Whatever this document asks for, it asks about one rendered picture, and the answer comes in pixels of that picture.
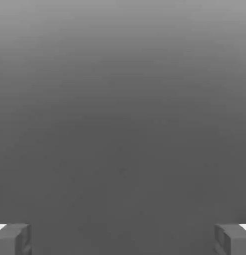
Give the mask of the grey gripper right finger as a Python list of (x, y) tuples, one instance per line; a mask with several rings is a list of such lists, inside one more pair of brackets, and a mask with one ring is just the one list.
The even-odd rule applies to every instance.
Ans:
[(246, 224), (214, 226), (215, 255), (246, 255)]

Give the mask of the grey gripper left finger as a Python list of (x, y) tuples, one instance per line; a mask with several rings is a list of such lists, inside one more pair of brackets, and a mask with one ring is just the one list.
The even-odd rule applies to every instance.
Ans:
[(0, 255), (32, 255), (31, 225), (0, 224)]

